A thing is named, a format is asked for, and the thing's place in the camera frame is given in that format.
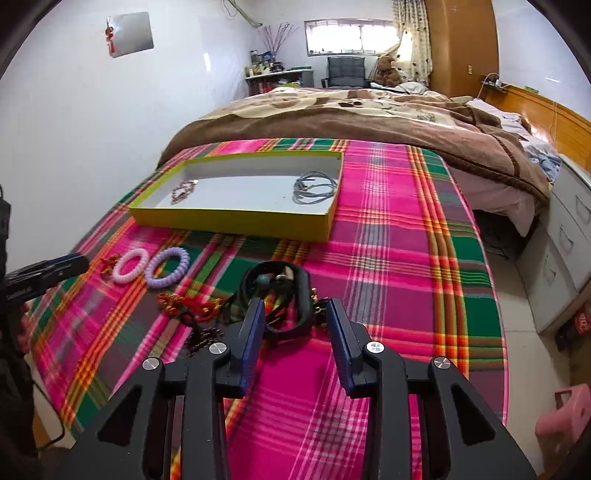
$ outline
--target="brown stuffed animal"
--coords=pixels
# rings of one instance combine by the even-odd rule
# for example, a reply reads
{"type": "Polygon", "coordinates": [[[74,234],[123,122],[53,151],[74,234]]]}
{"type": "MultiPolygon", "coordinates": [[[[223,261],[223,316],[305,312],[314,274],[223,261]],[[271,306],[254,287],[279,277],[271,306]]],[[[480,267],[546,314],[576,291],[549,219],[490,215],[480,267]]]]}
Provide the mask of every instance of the brown stuffed animal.
{"type": "Polygon", "coordinates": [[[385,87],[396,87],[396,85],[400,85],[400,75],[392,68],[392,57],[383,56],[378,58],[377,66],[374,82],[385,87]]]}

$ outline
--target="silver screw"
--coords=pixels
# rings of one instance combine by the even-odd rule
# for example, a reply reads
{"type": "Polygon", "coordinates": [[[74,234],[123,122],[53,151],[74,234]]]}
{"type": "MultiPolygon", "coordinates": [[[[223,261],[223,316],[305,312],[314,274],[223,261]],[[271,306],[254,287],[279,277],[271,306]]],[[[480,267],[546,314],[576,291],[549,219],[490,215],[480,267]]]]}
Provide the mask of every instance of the silver screw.
{"type": "Polygon", "coordinates": [[[214,355],[219,355],[220,353],[224,353],[227,349],[228,349],[228,347],[226,346],[226,344],[222,343],[222,342],[212,343],[209,346],[209,351],[211,353],[213,353],[214,355]]]}
{"type": "Polygon", "coordinates": [[[452,365],[452,363],[449,361],[449,358],[446,358],[444,356],[435,357],[433,363],[437,368],[441,368],[442,370],[447,370],[452,365]]]}
{"type": "Polygon", "coordinates": [[[385,347],[380,342],[369,342],[365,348],[372,353],[382,353],[385,347]]]}
{"type": "Polygon", "coordinates": [[[147,358],[146,360],[144,360],[142,367],[144,367],[144,370],[155,370],[158,368],[159,364],[160,364],[160,360],[151,356],[150,358],[147,358]]]}

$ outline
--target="bedside cabinet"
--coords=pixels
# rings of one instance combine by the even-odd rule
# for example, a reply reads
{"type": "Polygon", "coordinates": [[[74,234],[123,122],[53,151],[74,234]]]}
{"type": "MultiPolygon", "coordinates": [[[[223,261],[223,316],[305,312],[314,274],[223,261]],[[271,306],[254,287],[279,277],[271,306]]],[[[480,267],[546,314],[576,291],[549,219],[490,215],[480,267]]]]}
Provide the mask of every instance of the bedside cabinet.
{"type": "Polygon", "coordinates": [[[591,299],[591,176],[561,157],[550,206],[517,261],[538,333],[555,332],[591,299]]]}

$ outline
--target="blue gripper pad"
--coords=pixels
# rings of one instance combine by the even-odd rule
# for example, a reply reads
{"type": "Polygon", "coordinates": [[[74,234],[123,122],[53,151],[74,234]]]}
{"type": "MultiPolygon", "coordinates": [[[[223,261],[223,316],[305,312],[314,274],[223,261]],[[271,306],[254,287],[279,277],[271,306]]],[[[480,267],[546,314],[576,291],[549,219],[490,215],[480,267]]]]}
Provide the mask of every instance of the blue gripper pad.
{"type": "Polygon", "coordinates": [[[340,299],[327,302],[326,327],[329,331],[341,387],[350,397],[355,394],[356,387],[359,386],[356,377],[363,371],[363,356],[340,299]]]}
{"type": "Polygon", "coordinates": [[[246,395],[248,389],[252,386],[256,361],[258,360],[264,332],[265,302],[257,297],[253,297],[246,311],[240,333],[238,334],[239,348],[235,352],[232,352],[232,356],[235,359],[233,358],[233,361],[230,362],[230,365],[234,364],[242,370],[238,385],[242,395],[246,395]]]}

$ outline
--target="tile floor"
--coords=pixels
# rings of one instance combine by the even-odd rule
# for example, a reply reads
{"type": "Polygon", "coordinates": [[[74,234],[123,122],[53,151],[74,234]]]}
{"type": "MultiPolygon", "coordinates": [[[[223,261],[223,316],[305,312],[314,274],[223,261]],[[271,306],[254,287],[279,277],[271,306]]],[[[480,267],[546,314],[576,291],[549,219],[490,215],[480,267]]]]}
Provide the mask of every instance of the tile floor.
{"type": "MultiPolygon", "coordinates": [[[[501,304],[509,356],[508,428],[536,472],[543,471],[540,447],[534,435],[535,421],[553,408],[554,390],[569,383],[568,359],[551,340],[535,332],[530,304],[515,264],[488,254],[501,304]]],[[[53,410],[35,391],[35,404],[51,438],[60,433],[53,410]]],[[[68,433],[60,446],[71,446],[68,433]]]]}

